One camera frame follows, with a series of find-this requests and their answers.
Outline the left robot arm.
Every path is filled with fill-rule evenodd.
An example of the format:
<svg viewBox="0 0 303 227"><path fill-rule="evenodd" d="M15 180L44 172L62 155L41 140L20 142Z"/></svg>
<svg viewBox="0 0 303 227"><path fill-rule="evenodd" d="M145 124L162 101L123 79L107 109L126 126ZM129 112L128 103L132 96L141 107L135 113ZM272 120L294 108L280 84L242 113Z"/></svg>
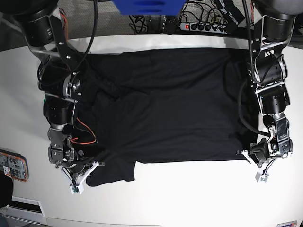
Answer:
<svg viewBox="0 0 303 227"><path fill-rule="evenodd" d="M293 144L289 133L289 120L284 114L290 98L285 80L288 69L282 51L293 34L296 17L303 12L301 0L252 1L253 25L247 22L248 74L238 92L238 114L241 123L251 132L262 135L258 143L240 152L259 168L270 165L278 158L292 155ZM263 116L267 131L251 126L242 113L242 92L251 86Z"/></svg>

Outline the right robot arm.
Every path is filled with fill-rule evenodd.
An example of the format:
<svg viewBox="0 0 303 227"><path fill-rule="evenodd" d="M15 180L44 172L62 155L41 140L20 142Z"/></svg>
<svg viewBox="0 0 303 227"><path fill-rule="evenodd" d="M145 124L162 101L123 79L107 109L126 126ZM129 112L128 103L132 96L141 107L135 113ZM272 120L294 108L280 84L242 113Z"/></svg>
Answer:
<svg viewBox="0 0 303 227"><path fill-rule="evenodd" d="M87 52L69 44L67 17L55 0L3 0L0 11L18 24L30 52L40 60L38 88L44 92L43 113L49 122L49 161L72 183L89 178L101 165L96 157L76 149L72 129L79 121L76 108L84 93Z"/></svg>

